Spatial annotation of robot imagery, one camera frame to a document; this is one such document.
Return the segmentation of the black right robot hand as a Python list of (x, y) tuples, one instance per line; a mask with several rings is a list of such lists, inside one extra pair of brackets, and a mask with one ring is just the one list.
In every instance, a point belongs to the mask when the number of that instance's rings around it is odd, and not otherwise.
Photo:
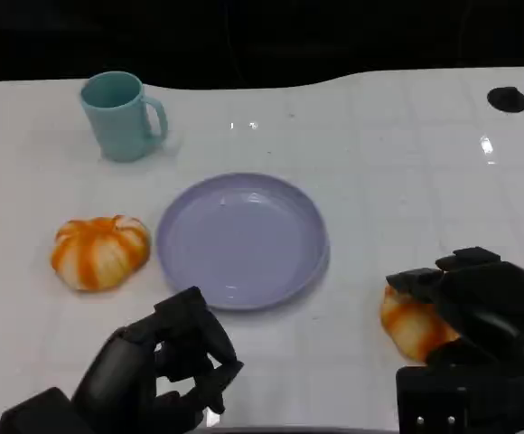
[(524, 358), (524, 269), (481, 247), (386, 277), (380, 322), (408, 359)]

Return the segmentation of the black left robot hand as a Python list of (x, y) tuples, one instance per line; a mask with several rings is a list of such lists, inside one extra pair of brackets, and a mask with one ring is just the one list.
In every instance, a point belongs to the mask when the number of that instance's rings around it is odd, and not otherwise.
[(225, 410), (222, 394), (244, 364), (197, 287), (118, 328), (73, 394), (96, 433), (187, 433), (207, 409)]

